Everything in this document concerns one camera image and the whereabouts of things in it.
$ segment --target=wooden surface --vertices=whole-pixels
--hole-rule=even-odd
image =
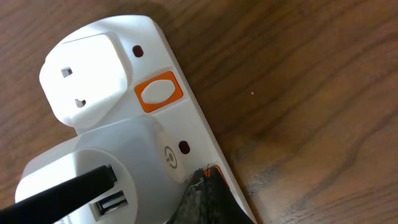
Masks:
[[[0,0],[0,208],[74,137],[51,48],[119,14],[163,29],[259,223],[398,223],[398,1]]]

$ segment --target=white plug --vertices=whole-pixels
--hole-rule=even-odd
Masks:
[[[74,128],[94,126],[127,90],[126,71],[106,34],[56,46],[40,83],[57,119]]]

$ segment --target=usb port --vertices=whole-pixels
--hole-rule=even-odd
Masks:
[[[122,190],[95,202],[100,215],[105,215],[125,205],[128,205],[128,202]]]

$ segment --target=extension socket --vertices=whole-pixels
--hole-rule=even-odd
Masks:
[[[71,153],[93,148],[112,154],[112,146],[100,147],[98,142],[104,139],[98,139],[93,133],[107,133],[117,125],[148,119],[151,120],[148,126],[158,126],[163,131],[148,134],[155,137],[142,137],[157,142],[156,147],[149,148],[164,152],[160,162],[165,164],[164,167],[177,166],[178,163],[178,170],[166,173],[176,182],[176,188],[183,185],[195,170],[218,165],[236,201],[255,221],[173,52],[152,19],[146,16],[109,17],[76,30],[48,54],[40,72],[40,83],[54,115],[63,124],[75,128],[78,136],[36,157],[27,165],[17,188],[16,202],[78,175],[76,162],[82,162],[82,158],[84,163],[98,163],[89,157],[75,156],[74,160],[69,161],[71,164],[65,166],[65,169],[74,171],[72,176],[58,175],[56,181],[37,181],[41,170],[50,172],[53,169],[49,168],[51,164],[62,169],[60,161]],[[111,139],[114,136],[111,133],[102,135],[102,138]],[[170,157],[169,150],[175,155]],[[130,166],[126,158],[122,160],[124,167]],[[144,172],[145,167],[142,167],[140,175]],[[180,200],[178,193],[173,194],[175,200]],[[131,195],[126,195],[129,209],[140,211],[140,200],[129,199]],[[109,223],[119,220],[115,216],[120,212],[111,212],[107,214],[110,218],[106,219],[98,219],[96,214],[81,208],[73,213],[80,214],[74,217],[76,220],[86,216],[96,222]]]

